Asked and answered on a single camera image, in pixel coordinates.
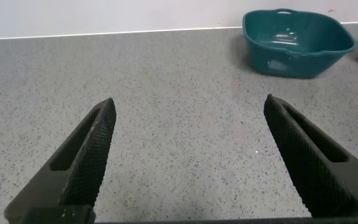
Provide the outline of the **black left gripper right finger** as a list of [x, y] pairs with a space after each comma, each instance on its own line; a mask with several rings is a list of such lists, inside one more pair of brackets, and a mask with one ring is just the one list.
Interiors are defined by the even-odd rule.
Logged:
[[273, 95], [264, 116], [302, 202], [313, 217], [358, 217], [358, 158]]

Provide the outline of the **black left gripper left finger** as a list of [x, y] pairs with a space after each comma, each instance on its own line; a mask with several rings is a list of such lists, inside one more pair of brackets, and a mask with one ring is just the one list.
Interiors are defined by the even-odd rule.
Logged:
[[94, 223], [116, 108], [112, 98], [96, 106], [4, 211], [9, 223]]

